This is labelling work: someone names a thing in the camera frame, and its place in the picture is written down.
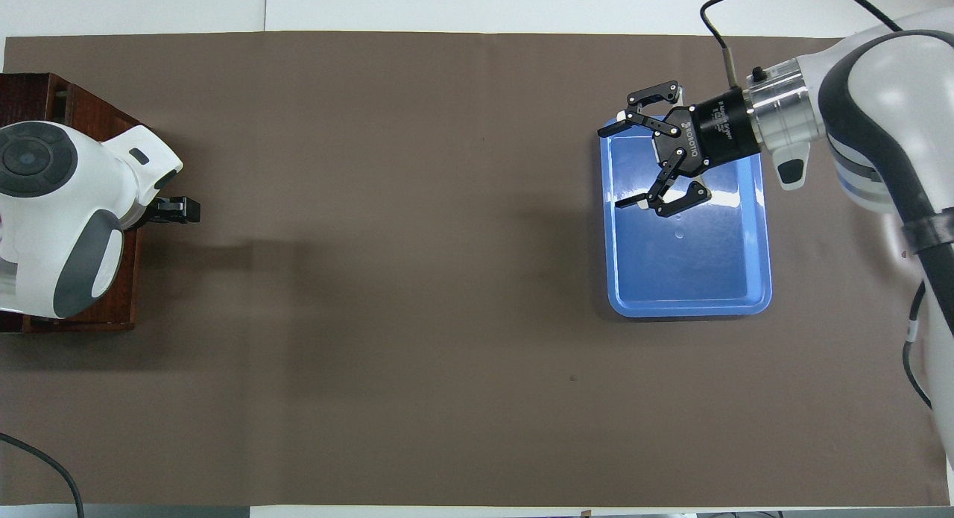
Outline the dark wooden drawer cabinet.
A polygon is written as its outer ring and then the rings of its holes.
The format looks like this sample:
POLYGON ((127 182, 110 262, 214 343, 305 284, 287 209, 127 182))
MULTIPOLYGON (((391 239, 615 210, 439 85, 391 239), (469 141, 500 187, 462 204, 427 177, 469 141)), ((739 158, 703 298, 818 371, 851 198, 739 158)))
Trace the dark wooden drawer cabinet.
MULTIPOLYGON (((52 73, 0 73, 0 127, 18 121, 67 125, 67 88, 71 84, 52 73)), ((0 310, 0 332, 83 332, 62 330, 62 321, 0 310)))

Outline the brown table mat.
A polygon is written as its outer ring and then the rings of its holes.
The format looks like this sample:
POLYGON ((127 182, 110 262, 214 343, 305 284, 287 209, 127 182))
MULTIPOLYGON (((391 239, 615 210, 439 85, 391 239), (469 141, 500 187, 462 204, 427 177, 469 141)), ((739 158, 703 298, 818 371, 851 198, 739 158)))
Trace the brown table mat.
POLYGON ((14 38, 180 155, 136 327, 0 337, 0 431, 86 504, 946 505, 900 348, 897 225, 765 168, 774 295, 609 305, 596 131, 726 88, 710 38, 348 32, 14 38))

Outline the blue plastic tray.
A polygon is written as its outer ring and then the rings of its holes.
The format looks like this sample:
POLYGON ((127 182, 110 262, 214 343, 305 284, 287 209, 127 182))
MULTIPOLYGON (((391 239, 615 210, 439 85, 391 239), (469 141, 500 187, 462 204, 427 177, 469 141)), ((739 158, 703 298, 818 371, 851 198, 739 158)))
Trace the blue plastic tray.
POLYGON ((714 318, 763 312, 773 295, 759 154, 709 169, 711 198, 671 217, 616 202, 659 172, 653 134, 633 127, 599 141, 607 300, 627 318, 714 318))

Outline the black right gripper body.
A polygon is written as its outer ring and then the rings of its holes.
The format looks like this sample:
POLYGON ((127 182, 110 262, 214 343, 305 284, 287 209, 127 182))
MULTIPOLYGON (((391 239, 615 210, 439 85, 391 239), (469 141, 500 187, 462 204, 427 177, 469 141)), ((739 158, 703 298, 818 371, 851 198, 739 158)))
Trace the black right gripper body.
POLYGON ((682 160, 675 169, 681 177, 696 177, 760 151, 740 88, 695 106, 674 107, 663 121, 677 127, 679 135, 662 131, 653 138, 657 164, 672 160, 675 151, 682 149, 682 160))

